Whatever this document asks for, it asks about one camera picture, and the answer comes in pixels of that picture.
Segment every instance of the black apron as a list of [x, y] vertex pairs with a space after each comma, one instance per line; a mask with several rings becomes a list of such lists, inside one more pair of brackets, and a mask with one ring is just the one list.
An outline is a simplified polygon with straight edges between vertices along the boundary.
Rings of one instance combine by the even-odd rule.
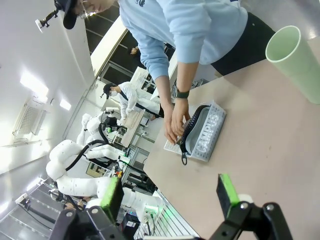
[[[125, 100], [129, 101], [128, 98], [127, 98], [127, 96], [124, 94], [123, 91], [121, 91], [120, 94], [121, 94], [121, 96], [122, 96]], [[147, 109], [147, 108], [145, 108], [144, 106], [140, 105], [138, 102], [135, 104], [135, 107], [138, 107], [138, 108], [140, 108], [140, 109], [144, 109], [147, 113], [153, 114], [153, 115], [155, 115], [155, 117], [161, 118], [161, 116], [159, 115], [159, 113], [154, 113], [154, 112], [150, 111], [149, 109]]]

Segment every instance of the green cup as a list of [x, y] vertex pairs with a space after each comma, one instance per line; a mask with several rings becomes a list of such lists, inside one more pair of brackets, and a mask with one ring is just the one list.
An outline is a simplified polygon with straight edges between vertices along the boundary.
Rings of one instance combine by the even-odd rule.
[[285, 26], [277, 31], [265, 56], [311, 103], [320, 104], [320, 65], [299, 28]]

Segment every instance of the screw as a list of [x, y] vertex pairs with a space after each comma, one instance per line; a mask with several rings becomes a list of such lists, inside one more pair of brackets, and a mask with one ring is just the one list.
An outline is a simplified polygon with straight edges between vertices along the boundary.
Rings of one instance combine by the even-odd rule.
[[275, 209], [275, 206], [273, 206], [272, 204], [269, 204], [269, 205], [266, 206], [266, 209], [268, 211], [272, 211], [273, 209]]
[[246, 209], [248, 206], [249, 206], [248, 203], [244, 202], [244, 203], [242, 203], [242, 204], [240, 205], [240, 208], [241, 208], [241, 209]]

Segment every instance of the smartwatch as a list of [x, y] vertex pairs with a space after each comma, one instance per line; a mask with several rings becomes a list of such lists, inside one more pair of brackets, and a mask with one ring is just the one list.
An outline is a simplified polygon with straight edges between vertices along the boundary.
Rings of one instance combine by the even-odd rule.
[[177, 99], [187, 99], [189, 97], [189, 92], [190, 91], [186, 91], [186, 92], [180, 92], [179, 89], [176, 90], [176, 98]]

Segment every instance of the ceiling light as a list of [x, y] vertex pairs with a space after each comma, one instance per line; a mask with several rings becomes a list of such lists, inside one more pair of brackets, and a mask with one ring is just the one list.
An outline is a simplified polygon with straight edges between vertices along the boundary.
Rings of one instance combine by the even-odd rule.
[[30, 189], [32, 189], [34, 186], [36, 186], [40, 180], [42, 178], [41, 177], [37, 177], [35, 180], [33, 180], [27, 187], [26, 187], [26, 191], [29, 191]]
[[67, 109], [69, 111], [71, 108], [71, 104], [68, 103], [66, 100], [62, 99], [60, 102], [60, 107]]
[[47, 93], [49, 91], [49, 89], [41, 81], [39, 81], [29, 72], [23, 73], [20, 79], [20, 83], [28, 89], [31, 89], [38, 96], [47, 96]]
[[3, 203], [2, 205], [0, 205], [0, 214], [3, 213], [8, 208], [9, 203], [10, 202], [7, 201], [7, 202]]

